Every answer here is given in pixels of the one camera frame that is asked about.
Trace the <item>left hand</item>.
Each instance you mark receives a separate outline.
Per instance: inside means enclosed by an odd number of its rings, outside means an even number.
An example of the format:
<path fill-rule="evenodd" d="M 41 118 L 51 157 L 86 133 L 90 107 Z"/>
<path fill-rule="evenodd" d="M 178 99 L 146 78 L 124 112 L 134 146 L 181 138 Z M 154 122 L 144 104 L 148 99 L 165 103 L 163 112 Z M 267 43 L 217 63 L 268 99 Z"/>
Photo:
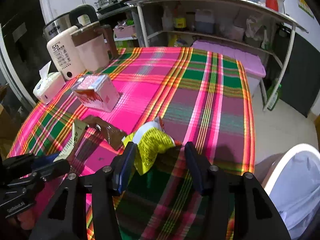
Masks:
<path fill-rule="evenodd" d="M 19 213 L 16 216 L 7 219 L 7 222 L 10 225 L 22 228 L 23 230 L 31 230 L 35 226 L 35 220 L 36 217 L 34 214 L 34 208 L 31 207 L 23 211 L 22 213 Z"/>

